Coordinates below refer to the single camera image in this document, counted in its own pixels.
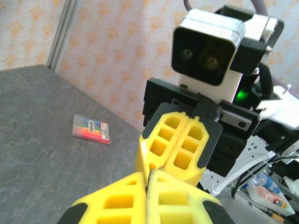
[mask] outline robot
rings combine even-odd
[[[77,200],[58,224],[234,223],[214,196],[275,156],[238,160],[265,108],[263,118],[281,100],[264,63],[284,23],[252,2],[257,14],[227,5],[210,13],[184,1],[188,14],[172,43],[179,83],[147,81],[136,173]]]

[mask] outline plastic bottle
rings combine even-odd
[[[253,182],[255,183],[256,186],[263,186],[264,188],[266,188],[276,194],[280,193],[280,189],[277,186],[277,184],[273,182],[271,177],[269,177],[268,175],[266,175],[263,172],[256,175],[256,177],[253,178]]]

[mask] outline screw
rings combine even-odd
[[[254,69],[253,75],[258,75],[258,74],[260,74],[260,69],[259,68]]]
[[[266,52],[268,52],[268,53],[270,53],[271,51],[272,51],[272,47],[270,47],[270,46],[268,46],[267,48],[266,48]]]

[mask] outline green led light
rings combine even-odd
[[[241,90],[235,99],[238,101],[243,101],[247,98],[247,96],[248,96],[248,93],[245,92],[244,90]]]

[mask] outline camera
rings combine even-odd
[[[244,35],[243,21],[192,9],[174,29],[171,66],[180,74],[219,86]]]

